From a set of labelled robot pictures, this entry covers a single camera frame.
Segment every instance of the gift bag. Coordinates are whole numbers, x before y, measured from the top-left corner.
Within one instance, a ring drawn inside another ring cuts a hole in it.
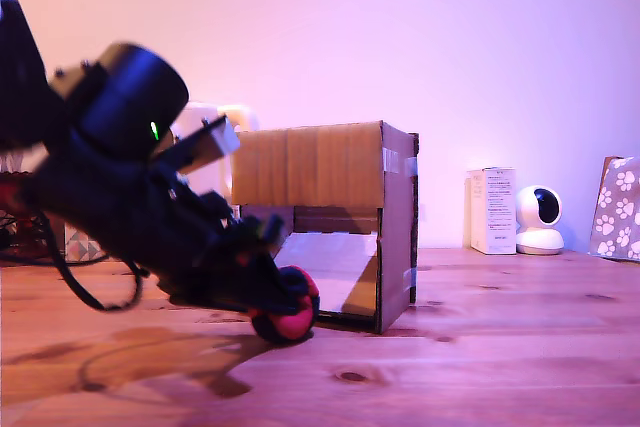
[[[589,253],[640,262],[640,157],[605,161]]]

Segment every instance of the wood grain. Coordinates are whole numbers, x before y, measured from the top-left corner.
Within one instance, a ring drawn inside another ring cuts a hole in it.
[[[2,419],[70,426],[637,426],[640,268],[565,253],[419,255],[385,335],[318,326],[273,349],[234,313],[85,307],[59,274],[2,269]],[[76,269],[103,301],[117,263]]]

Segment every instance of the camera lens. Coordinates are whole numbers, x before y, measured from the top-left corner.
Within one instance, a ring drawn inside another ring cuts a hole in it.
[[[560,213],[560,204],[556,196],[547,189],[536,189],[536,199],[538,199],[538,215],[545,224],[550,224],[556,220]]]

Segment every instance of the security camera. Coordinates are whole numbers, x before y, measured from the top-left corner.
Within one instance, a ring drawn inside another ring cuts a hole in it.
[[[555,255],[564,248],[562,235],[554,225],[562,216],[562,200],[549,187],[532,185],[516,196],[516,250],[521,254]]]

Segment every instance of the product box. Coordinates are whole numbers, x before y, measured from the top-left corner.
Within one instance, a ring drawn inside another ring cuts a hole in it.
[[[515,254],[515,170],[487,168],[470,176],[471,247],[485,254]]]
[[[370,122],[238,137],[232,203],[283,217],[276,264],[309,272],[324,320],[388,329],[415,301],[417,134]]]

